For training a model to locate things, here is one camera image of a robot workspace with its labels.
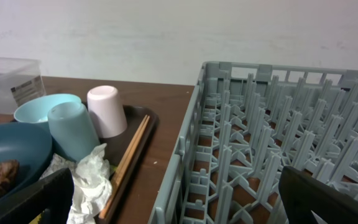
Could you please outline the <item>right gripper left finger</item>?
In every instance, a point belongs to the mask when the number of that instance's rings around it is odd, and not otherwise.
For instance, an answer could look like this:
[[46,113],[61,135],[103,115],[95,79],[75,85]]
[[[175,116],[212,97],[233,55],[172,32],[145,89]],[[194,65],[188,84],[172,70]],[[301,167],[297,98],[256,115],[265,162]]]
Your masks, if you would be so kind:
[[66,223],[74,184],[68,168],[60,169],[0,201],[0,223],[30,223],[46,212],[47,223]]

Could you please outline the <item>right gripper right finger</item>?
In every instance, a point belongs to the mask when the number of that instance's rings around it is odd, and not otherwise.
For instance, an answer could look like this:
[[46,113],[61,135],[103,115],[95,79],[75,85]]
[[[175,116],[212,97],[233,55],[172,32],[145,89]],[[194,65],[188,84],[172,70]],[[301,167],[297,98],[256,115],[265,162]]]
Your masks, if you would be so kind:
[[291,166],[282,170],[278,189],[290,223],[358,223],[358,201]]

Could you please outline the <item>dark blue plate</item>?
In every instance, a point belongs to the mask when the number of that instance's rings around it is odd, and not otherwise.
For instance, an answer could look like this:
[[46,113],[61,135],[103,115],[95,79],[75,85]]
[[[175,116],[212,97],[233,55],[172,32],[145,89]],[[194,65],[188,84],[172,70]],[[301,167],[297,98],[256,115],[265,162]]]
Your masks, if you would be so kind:
[[29,123],[0,124],[0,162],[15,159],[19,170],[12,189],[2,201],[38,181],[52,159],[52,137],[43,128]]

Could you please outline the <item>light blue bowl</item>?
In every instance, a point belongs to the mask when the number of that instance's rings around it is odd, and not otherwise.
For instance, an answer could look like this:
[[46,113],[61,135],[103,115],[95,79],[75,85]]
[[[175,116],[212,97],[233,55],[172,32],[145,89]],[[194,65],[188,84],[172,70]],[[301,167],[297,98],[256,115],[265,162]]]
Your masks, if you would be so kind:
[[50,131],[47,118],[48,112],[54,106],[66,102],[81,103],[81,98],[68,93],[42,96],[40,98],[30,100],[18,107],[18,109],[14,112],[14,119],[21,123],[36,124],[49,133]]

